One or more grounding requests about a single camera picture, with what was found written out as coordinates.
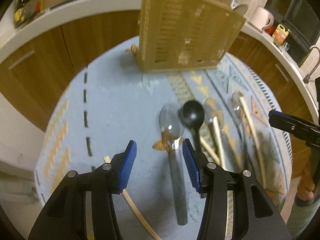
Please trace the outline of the right hand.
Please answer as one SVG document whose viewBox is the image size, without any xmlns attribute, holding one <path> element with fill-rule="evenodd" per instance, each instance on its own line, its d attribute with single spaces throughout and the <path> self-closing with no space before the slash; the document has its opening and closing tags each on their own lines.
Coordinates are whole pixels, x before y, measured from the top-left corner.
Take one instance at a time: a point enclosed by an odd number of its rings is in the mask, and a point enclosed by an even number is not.
<svg viewBox="0 0 320 240">
<path fill-rule="evenodd" d="M 313 182 L 312 176 L 309 172 L 303 170 L 299 185 L 297 187 L 297 196 L 303 201 L 310 201 L 313 199 L 313 191 L 315 189 L 315 184 Z"/>
</svg>

